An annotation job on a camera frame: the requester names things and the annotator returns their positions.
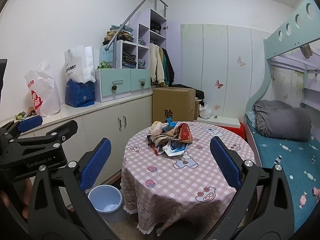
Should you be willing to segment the blue white snack wrapper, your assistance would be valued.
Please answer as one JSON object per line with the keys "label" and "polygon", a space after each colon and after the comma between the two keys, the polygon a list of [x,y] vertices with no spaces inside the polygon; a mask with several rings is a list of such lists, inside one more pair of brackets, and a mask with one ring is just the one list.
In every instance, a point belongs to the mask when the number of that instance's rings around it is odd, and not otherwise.
{"label": "blue white snack wrapper", "polygon": [[188,147],[188,143],[180,142],[178,140],[169,141],[164,147],[163,151],[169,157],[183,155]]}

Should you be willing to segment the pink bag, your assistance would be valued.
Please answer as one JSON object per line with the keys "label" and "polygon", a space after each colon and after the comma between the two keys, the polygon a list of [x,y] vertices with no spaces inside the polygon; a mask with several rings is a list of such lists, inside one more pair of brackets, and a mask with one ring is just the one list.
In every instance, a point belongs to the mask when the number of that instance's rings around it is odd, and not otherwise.
{"label": "pink bag", "polygon": [[155,121],[150,127],[150,134],[152,136],[158,136],[163,131],[163,123],[160,121]]}

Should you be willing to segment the red snack wrapper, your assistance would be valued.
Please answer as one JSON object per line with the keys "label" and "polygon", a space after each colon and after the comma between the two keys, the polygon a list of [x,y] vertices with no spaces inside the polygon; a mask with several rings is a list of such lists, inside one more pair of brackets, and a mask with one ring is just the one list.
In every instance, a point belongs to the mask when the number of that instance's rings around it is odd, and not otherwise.
{"label": "red snack wrapper", "polygon": [[190,131],[189,125],[187,123],[181,123],[179,125],[180,131],[179,131],[179,141],[183,143],[192,143],[193,142],[193,136]]}

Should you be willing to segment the light blue trash bin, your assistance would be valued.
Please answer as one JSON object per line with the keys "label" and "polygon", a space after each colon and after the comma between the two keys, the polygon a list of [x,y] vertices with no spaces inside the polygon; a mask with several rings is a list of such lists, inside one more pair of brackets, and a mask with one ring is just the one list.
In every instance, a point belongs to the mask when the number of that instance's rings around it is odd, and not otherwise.
{"label": "light blue trash bin", "polygon": [[111,185],[99,185],[94,187],[89,192],[88,198],[99,213],[115,212],[123,203],[121,192]]}

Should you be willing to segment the small toys on counter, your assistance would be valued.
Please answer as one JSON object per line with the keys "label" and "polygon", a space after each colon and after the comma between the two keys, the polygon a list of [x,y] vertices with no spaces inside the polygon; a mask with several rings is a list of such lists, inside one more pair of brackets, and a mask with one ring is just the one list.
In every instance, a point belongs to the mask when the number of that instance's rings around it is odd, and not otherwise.
{"label": "small toys on counter", "polygon": [[29,118],[29,117],[35,116],[35,115],[36,115],[35,109],[33,107],[29,107],[26,112],[22,111],[22,112],[18,113],[17,115],[15,115],[15,120],[22,121],[22,120],[25,120],[26,118]]}

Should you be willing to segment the white low cabinet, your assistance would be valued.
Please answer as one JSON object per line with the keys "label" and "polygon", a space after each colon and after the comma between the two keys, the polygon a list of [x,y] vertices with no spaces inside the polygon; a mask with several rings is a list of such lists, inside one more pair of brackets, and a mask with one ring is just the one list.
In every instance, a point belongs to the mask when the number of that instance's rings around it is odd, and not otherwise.
{"label": "white low cabinet", "polygon": [[142,93],[84,108],[61,105],[59,113],[43,119],[41,126],[21,135],[37,137],[75,120],[78,131],[63,143],[68,161],[79,161],[84,153],[93,150],[103,138],[111,141],[112,152],[95,181],[105,184],[121,171],[125,146],[129,139],[152,123],[152,93]]}

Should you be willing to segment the pink checkered tablecloth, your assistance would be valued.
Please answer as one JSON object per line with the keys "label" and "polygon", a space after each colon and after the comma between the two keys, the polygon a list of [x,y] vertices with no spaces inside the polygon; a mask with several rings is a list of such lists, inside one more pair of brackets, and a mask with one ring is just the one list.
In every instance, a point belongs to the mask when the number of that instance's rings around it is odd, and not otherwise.
{"label": "pink checkered tablecloth", "polygon": [[125,147],[121,169],[124,210],[138,215],[137,228],[145,235],[162,223],[157,230],[161,235],[183,218],[209,230],[222,216],[235,189],[228,186],[210,152],[212,137],[220,137],[243,160],[254,160],[249,144],[237,134],[200,122],[188,125],[194,141],[181,156],[156,156],[148,146],[148,128],[131,137]]}

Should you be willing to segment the blue tissue pack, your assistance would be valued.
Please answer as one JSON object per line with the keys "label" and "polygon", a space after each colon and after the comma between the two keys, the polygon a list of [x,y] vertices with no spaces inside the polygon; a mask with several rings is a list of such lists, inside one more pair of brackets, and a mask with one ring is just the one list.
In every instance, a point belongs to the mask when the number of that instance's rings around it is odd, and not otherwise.
{"label": "blue tissue pack", "polygon": [[65,103],[75,108],[95,103],[95,83],[76,83],[69,79],[66,84]]}

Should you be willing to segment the mint drawer unit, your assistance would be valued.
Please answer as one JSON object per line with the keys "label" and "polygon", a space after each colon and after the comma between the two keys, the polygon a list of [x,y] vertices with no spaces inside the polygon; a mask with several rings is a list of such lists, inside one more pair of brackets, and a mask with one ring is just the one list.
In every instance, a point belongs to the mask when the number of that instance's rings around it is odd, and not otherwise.
{"label": "mint drawer unit", "polygon": [[96,69],[95,79],[95,100],[99,103],[151,90],[151,77],[148,69]]}

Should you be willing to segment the teal bed mattress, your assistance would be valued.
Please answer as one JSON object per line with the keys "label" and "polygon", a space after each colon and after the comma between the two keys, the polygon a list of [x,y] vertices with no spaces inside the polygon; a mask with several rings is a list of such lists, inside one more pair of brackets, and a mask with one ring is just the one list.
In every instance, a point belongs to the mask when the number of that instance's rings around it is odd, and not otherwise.
{"label": "teal bed mattress", "polygon": [[245,124],[253,135],[262,167],[283,167],[298,230],[317,205],[313,188],[319,189],[319,141],[313,136],[307,142],[268,138],[260,135],[247,118]]}

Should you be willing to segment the white paper shopping bag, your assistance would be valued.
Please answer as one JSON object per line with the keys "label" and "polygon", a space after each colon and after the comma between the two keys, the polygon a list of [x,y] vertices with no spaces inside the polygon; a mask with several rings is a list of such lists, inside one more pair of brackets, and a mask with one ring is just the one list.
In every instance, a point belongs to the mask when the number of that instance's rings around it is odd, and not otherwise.
{"label": "white paper shopping bag", "polygon": [[77,46],[65,51],[66,80],[75,83],[95,83],[95,68],[92,46]]}

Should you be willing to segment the pink butterfly sticker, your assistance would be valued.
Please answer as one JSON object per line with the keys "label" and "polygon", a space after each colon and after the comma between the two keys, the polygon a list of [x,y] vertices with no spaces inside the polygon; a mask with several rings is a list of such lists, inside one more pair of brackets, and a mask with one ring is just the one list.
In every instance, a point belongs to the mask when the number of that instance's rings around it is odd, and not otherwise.
{"label": "pink butterfly sticker", "polygon": [[217,89],[220,89],[223,87],[223,84],[219,80],[217,80],[215,86],[217,87]]}

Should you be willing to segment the white wardrobe doors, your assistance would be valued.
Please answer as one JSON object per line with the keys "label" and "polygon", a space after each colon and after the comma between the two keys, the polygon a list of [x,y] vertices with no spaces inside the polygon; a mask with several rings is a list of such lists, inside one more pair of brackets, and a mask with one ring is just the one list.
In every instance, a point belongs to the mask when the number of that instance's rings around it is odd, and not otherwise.
{"label": "white wardrobe doors", "polygon": [[249,98],[264,79],[264,40],[269,36],[230,25],[181,25],[181,84],[203,91],[214,115],[242,121]]}

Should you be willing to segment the cream hanging jacket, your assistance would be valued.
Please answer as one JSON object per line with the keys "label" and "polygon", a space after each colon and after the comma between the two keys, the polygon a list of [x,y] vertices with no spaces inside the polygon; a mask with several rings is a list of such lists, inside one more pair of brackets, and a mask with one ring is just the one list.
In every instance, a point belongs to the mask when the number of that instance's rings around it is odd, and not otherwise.
{"label": "cream hanging jacket", "polygon": [[165,76],[163,69],[163,51],[162,48],[151,43],[150,44],[150,72],[151,81],[157,82],[159,85],[165,85]]}

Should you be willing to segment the grey metal handrail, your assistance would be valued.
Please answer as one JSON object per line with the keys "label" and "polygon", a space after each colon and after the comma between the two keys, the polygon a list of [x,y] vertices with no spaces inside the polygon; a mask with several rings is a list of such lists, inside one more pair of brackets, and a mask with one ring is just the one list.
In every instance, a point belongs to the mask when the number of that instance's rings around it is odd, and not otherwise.
{"label": "grey metal handrail", "polygon": [[[112,46],[112,44],[117,40],[118,35],[120,34],[120,32],[124,29],[125,25],[127,24],[127,22],[129,22],[131,20],[131,18],[133,17],[133,15],[144,5],[144,3],[147,0],[142,0],[139,5],[131,12],[131,14],[129,14],[129,16],[124,20],[124,22],[120,25],[119,29],[116,31],[116,33],[114,34],[114,36],[111,38],[111,40],[109,41],[109,43],[107,44],[107,47],[105,48],[105,51],[108,51],[110,49],[110,47]],[[163,0],[155,0],[154,1],[154,7],[155,10],[157,10],[157,1],[160,1],[163,5],[164,5],[164,10],[163,10],[163,15],[164,18],[166,18],[167,15],[167,3],[165,3]]]}

